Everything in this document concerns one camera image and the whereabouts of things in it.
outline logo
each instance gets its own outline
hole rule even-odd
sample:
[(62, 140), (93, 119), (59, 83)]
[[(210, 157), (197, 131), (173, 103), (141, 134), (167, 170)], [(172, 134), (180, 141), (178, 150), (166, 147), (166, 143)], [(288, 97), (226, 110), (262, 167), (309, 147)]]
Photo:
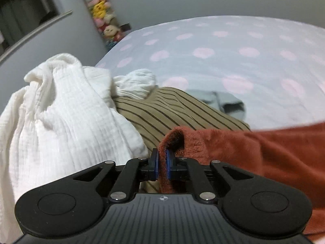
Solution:
[(167, 201), (168, 200), (168, 197), (167, 196), (161, 196), (161, 197), (159, 197), (159, 200)]

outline pink polka dot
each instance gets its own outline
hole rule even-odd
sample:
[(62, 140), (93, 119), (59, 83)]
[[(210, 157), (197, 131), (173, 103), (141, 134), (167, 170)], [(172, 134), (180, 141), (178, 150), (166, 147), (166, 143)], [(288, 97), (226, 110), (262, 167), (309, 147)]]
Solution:
[(281, 82), (283, 89), (294, 97), (303, 98), (305, 96), (304, 88), (292, 79), (283, 79)]
[(157, 51), (154, 54), (151, 55), (150, 60), (151, 61), (160, 61), (162, 59), (168, 58), (169, 52), (166, 50)]
[(284, 57), (285, 59), (291, 60), (291, 61), (294, 61), (294, 60), (297, 59), (297, 56), (294, 53), (292, 53), (291, 51), (289, 51), (289, 50), (282, 50), (280, 52), (280, 55), (282, 57)]
[(143, 33), (142, 36), (143, 37), (146, 37), (146, 36), (151, 35), (151, 34), (153, 34), (153, 31), (149, 31), (149, 32)]
[(188, 85), (187, 79), (183, 77), (171, 77), (163, 82), (163, 87), (174, 87), (180, 90), (185, 91), (187, 89)]
[(131, 47), (132, 47), (132, 44), (127, 44), (127, 45), (123, 46), (122, 48), (120, 48), (120, 51), (127, 50), (128, 48), (131, 48)]
[(173, 31), (173, 30), (176, 30), (176, 29), (179, 29), (179, 27), (170, 27), (169, 29), (167, 29), (168, 31)]
[(214, 31), (213, 35), (217, 36), (219, 38), (224, 38), (224, 37), (228, 36), (228, 32), (227, 31)]
[(183, 40), (183, 39), (188, 39), (188, 38), (190, 38), (192, 36), (193, 36), (192, 33), (185, 33), (185, 34), (177, 36), (176, 39), (177, 40)]
[(306, 42), (307, 44), (309, 44), (309, 45), (313, 45), (313, 46), (316, 45), (316, 43), (315, 43), (314, 41), (312, 41), (312, 40), (310, 40), (310, 39), (308, 39), (308, 38), (305, 39), (305, 42)]
[(287, 41), (287, 42), (293, 42), (294, 40), (291, 37), (280, 35), (279, 36), (282, 40)]
[(256, 48), (241, 48), (239, 50), (240, 55), (250, 58), (256, 58), (260, 52)]
[(192, 55), (197, 58), (206, 59), (214, 55), (214, 52), (215, 51), (211, 48), (196, 48), (193, 51)]
[(106, 62), (103, 62), (103, 63), (99, 64), (98, 66), (96, 66), (96, 68), (103, 69), (103, 68), (105, 68), (105, 66), (106, 66)]
[(131, 39), (132, 38), (132, 36), (130, 36), (130, 35), (127, 35), (125, 38), (123, 38), (122, 40), (123, 41), (125, 41), (125, 40), (129, 40), (129, 39)]
[(317, 56), (317, 55), (311, 55), (311, 58), (317, 62), (318, 64), (321, 64), (321, 65), (324, 65), (325, 66), (325, 59), (323, 59), (322, 57), (320, 56)]
[(144, 44), (147, 46), (150, 46), (150, 45), (155, 44), (158, 40), (159, 39), (151, 39), (151, 40), (146, 41)]
[(128, 58), (122, 59), (122, 60), (117, 64), (117, 67), (118, 67), (118, 68), (122, 68), (122, 67), (128, 65), (131, 61), (132, 61), (132, 58), (131, 58), (131, 57), (128, 57)]
[(256, 26), (256, 27), (266, 27), (266, 25), (261, 24), (261, 23), (255, 23), (253, 25)]
[(247, 32), (253, 38), (263, 38), (263, 34), (256, 33), (256, 32)]
[(227, 25), (227, 26), (233, 26), (233, 27), (235, 27), (235, 26), (239, 26), (239, 24), (237, 24), (237, 23), (235, 23), (235, 22), (227, 22), (226, 25)]
[(248, 93), (254, 88), (254, 85), (249, 80), (238, 75), (223, 78), (222, 84), (227, 91), (236, 94)]
[(209, 24), (207, 23), (199, 23), (199, 24), (196, 24), (197, 27), (207, 27), (209, 26)]

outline metal rivet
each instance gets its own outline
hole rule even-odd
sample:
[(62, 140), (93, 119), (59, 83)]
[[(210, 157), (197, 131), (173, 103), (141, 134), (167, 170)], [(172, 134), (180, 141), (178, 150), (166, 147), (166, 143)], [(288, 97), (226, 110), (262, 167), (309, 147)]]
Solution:
[(123, 200), (124, 198), (126, 198), (126, 193), (114, 192), (114, 193), (111, 193), (110, 197), (114, 200)]
[(200, 198), (206, 201), (212, 200), (216, 197), (216, 195), (212, 192), (203, 192), (200, 193)]

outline ribbed black surface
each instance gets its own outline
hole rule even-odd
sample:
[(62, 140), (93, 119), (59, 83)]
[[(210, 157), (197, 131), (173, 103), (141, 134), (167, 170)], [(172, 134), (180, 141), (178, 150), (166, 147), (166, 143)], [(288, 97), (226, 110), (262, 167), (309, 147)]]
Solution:
[(113, 205), (103, 220), (80, 235), (61, 240), (24, 236), (18, 244), (304, 244), (298, 235), (285, 240), (256, 239), (231, 227), (218, 208), (196, 202), (191, 195), (137, 194), (133, 201)]

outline light blue fabric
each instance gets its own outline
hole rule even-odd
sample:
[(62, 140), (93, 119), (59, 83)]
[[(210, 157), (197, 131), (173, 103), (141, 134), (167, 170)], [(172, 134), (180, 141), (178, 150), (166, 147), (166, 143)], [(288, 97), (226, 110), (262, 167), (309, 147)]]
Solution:
[(325, 29), (283, 19), (212, 16), (134, 31), (97, 66), (147, 68), (159, 86), (228, 92), (252, 129), (325, 120)]
[(207, 105), (239, 120), (245, 118), (244, 103), (230, 93), (189, 89), (186, 92)]

